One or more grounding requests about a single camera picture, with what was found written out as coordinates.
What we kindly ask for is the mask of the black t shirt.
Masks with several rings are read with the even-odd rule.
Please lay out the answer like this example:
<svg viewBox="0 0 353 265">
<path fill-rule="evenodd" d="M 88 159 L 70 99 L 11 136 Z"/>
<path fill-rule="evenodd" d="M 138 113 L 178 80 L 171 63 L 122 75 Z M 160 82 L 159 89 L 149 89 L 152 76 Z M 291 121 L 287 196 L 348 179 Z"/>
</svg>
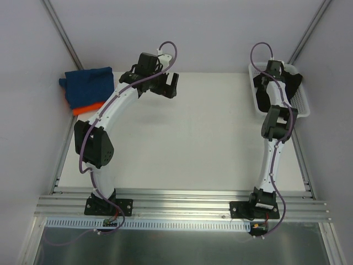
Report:
<svg viewBox="0 0 353 265">
<path fill-rule="evenodd" d="M 285 92 L 288 100 L 291 100 L 296 94 L 299 86 L 302 83 L 303 76 L 300 73 L 295 75 L 290 74 L 287 71 L 283 71 L 282 74 L 285 77 Z M 270 97 L 262 84 L 262 75 L 259 74 L 253 78 L 254 87 L 256 88 L 256 100 L 259 110 L 262 112 L 268 112 L 271 104 Z"/>
</svg>

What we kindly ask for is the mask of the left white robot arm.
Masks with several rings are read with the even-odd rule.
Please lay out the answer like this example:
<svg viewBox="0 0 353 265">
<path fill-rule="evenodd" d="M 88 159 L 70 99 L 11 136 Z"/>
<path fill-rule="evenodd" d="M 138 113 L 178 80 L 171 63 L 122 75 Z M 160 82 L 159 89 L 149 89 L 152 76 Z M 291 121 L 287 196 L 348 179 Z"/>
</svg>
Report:
<svg viewBox="0 0 353 265">
<path fill-rule="evenodd" d="M 93 186 L 92 198 L 97 198 L 97 208 L 103 214 L 111 214 L 116 207 L 113 179 L 107 166 L 114 155 L 110 132 L 123 112 L 146 92 L 172 99 L 177 93 L 179 74 L 172 75 L 167 84 L 170 68 L 178 55 L 141 53 L 138 62 L 123 73 L 112 95 L 87 121 L 78 120 L 74 125 L 74 144 L 79 156 L 78 169 L 89 173 Z"/>
</svg>

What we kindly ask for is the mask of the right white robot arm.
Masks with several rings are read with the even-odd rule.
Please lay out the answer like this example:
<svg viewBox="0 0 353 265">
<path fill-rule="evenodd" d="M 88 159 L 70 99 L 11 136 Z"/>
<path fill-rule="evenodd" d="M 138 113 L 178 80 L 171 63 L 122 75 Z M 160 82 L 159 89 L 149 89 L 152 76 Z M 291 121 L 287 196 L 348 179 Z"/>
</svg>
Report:
<svg viewBox="0 0 353 265">
<path fill-rule="evenodd" d="M 298 111 L 293 108 L 285 91 L 284 65 L 271 59 L 260 75 L 261 85 L 269 96 L 270 107 L 261 127 L 264 138 L 264 157 L 259 183 L 254 187 L 247 203 L 252 219 L 278 219 L 279 210 L 276 186 L 280 157 L 285 143 L 290 139 Z"/>
</svg>

